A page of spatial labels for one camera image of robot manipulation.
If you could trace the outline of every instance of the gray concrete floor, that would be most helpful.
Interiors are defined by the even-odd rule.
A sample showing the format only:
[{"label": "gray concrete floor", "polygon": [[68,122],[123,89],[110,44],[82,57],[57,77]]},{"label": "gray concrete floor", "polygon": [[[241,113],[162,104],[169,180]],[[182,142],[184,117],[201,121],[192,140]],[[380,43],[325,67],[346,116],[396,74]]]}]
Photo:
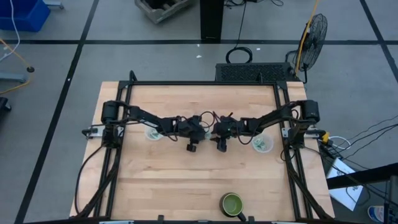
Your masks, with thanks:
[{"label": "gray concrete floor", "polygon": [[[312,0],[284,0],[283,7],[269,0],[248,3],[242,39],[299,40],[311,13]],[[398,40],[394,23],[398,2],[366,0],[385,40]],[[21,32],[25,40],[78,40],[93,0],[64,0],[65,10],[52,9],[43,29]],[[182,40],[200,38],[199,5],[154,25],[132,0],[99,0],[88,40]],[[236,39],[243,7],[224,10],[223,39]],[[328,19],[327,40],[377,40],[358,0],[323,0],[317,9]],[[1,31],[3,39],[15,34]],[[25,222],[67,218],[86,141],[80,131],[91,124],[101,82],[127,78],[134,70],[139,80],[214,80],[215,64],[224,63],[234,45],[84,45],[49,153],[34,192]],[[253,62],[281,62],[296,45],[245,45],[253,50]],[[7,93],[12,112],[0,123],[0,217],[14,223],[76,45],[22,44],[18,52],[34,67],[32,83]],[[398,60],[398,46],[389,45]],[[243,62],[246,55],[232,55]],[[0,71],[25,73],[15,56],[0,63]],[[320,102],[318,127],[332,135],[350,138],[378,121],[398,114],[398,83],[380,45],[326,45],[309,72],[310,99]],[[0,90],[12,83],[0,83]],[[398,161],[398,139],[393,129],[351,159],[366,167]],[[360,147],[358,144],[344,156]],[[364,191],[361,200],[366,198]],[[369,205],[380,204],[374,195],[354,212],[333,202],[341,220],[371,223]]]}]

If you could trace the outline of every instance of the fan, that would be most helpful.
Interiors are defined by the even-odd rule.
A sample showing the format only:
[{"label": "fan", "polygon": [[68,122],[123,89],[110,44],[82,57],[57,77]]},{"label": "fan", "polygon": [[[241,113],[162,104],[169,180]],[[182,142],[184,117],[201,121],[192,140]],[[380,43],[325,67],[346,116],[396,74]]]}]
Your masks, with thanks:
[{"label": "fan", "polygon": [[287,62],[289,55],[294,54],[292,61],[295,64],[294,75],[297,76],[298,70],[304,72],[304,83],[307,83],[307,70],[312,68],[321,52],[323,42],[325,41],[327,29],[328,21],[324,15],[317,14],[313,16],[310,26],[308,28],[308,32],[306,33],[304,30],[301,37],[300,45],[303,42],[301,55],[299,54],[299,46],[297,50],[287,52],[285,56],[285,62]]}]

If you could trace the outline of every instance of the blue bin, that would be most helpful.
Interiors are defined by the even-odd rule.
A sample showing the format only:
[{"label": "blue bin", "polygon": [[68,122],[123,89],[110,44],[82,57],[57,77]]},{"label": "blue bin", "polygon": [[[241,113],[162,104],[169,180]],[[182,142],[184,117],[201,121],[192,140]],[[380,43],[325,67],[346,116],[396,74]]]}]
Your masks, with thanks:
[{"label": "blue bin", "polygon": [[[12,0],[18,31],[38,32],[50,14],[43,0]],[[0,29],[14,30],[10,0],[0,0]]]}]

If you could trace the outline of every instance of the green cup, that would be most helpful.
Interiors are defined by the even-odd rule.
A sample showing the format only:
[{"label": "green cup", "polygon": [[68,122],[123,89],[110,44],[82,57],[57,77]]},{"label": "green cup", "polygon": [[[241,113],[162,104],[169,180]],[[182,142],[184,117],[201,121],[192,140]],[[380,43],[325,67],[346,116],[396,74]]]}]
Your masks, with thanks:
[{"label": "green cup", "polygon": [[246,221],[243,215],[243,201],[236,193],[224,194],[220,199],[220,210],[227,217],[238,217],[242,222]]}]

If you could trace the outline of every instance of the wooden tabletop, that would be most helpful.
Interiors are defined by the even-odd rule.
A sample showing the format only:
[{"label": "wooden tabletop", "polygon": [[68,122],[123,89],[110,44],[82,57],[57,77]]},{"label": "wooden tabletop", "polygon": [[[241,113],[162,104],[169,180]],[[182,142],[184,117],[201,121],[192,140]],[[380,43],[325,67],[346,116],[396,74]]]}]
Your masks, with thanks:
[{"label": "wooden tabletop", "polygon": [[[117,82],[102,84],[93,124],[100,123],[102,105],[115,99],[117,86]],[[302,83],[288,83],[288,88],[291,101],[306,99]],[[189,117],[210,110],[219,116],[233,112],[233,117],[239,119],[258,118],[271,112],[275,109],[275,97],[271,86],[139,85],[132,88],[130,104],[159,117]],[[204,120],[210,123],[212,118],[204,115]],[[273,150],[265,154],[237,139],[227,141],[226,153],[218,151],[211,141],[199,143],[192,153],[185,149],[188,139],[150,141],[144,136],[145,128],[138,124],[126,129],[112,219],[156,220],[158,215],[164,215],[166,220],[238,220],[225,217],[218,208],[223,194],[235,192],[244,201],[246,216],[252,215],[257,221],[294,220],[286,165],[280,159],[282,140],[278,124],[264,130],[274,140]],[[85,159],[100,143],[100,139],[88,141]],[[305,144],[318,149],[315,140],[306,139]],[[82,172],[80,209],[98,188],[104,152],[103,149],[95,155]],[[301,152],[309,191],[334,216],[320,156],[305,149]],[[299,190],[298,195],[304,217]],[[101,214],[107,198],[106,192]]]}]

